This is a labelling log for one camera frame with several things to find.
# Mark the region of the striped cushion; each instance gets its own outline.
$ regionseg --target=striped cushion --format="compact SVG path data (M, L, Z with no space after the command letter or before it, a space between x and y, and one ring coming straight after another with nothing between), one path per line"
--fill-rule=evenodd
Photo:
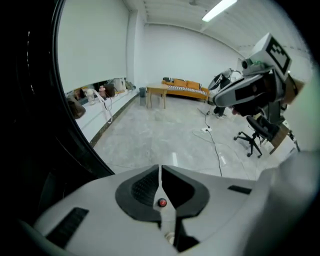
M205 91L195 90L195 89L191 89L191 88L188 88L188 87L181 87L181 86L174 86L174 85L168 85L168 87L169 87L168 88L169 91L188 91L188 92L207 95L207 93Z

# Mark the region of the fluorescent light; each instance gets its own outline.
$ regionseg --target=fluorescent light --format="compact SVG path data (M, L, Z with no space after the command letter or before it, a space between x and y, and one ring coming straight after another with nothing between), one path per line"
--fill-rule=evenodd
M219 13L222 13L225 9L232 6L234 3L236 3L237 0L222 0L220 3L218 3L215 7L212 8L211 11L209 11L202 20L204 22L211 21L215 16L217 16Z

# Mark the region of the white cable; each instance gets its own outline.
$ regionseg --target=white cable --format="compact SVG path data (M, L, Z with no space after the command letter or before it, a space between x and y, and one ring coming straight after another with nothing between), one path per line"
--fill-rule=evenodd
M92 90L92 91L95 93L96 97L97 97L98 100L100 101L100 104L101 104L102 111L103 111L103 113L104 113L104 117L105 117L105 119L106 119L106 122L107 122L108 124L111 124L111 123L112 123L112 120L113 120L113 116L112 116L111 111L107 108L106 102L105 102L104 98L102 98L101 95L100 95L95 89L88 89L88 90Z

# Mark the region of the office chair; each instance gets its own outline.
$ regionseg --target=office chair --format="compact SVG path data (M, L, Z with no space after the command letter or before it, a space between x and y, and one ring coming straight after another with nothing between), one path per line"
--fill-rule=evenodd
M233 139L235 141L237 139L241 139L249 142L251 152L246 154L248 158L251 157L251 155L253 154L254 147L260 153L260 155L258 155L258 158L260 158L262 156L262 153L261 153L261 150L258 148L258 145L255 142L255 139L259 138L260 144L261 144L261 138L271 141L276 135L276 133L278 132L279 127L275 124L269 123L268 120L265 119L263 116L259 116L259 118L255 120L252 116L248 115L246 117L246 120L248 121L249 125L251 125L251 127L254 129L254 134L252 135L252 137L245 134L243 131L240 131L238 133L238 136L234 137Z

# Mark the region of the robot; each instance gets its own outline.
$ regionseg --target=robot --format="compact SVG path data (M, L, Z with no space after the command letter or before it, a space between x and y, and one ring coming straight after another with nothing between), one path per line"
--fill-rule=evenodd
M291 62L267 34L243 61L243 77L219 91L215 104L241 115L279 104ZM267 255L318 193L318 157L301 151L257 181L146 166L91 181L50 207L33 228L21 224L50 255ZM166 200L175 209L173 244L160 231Z

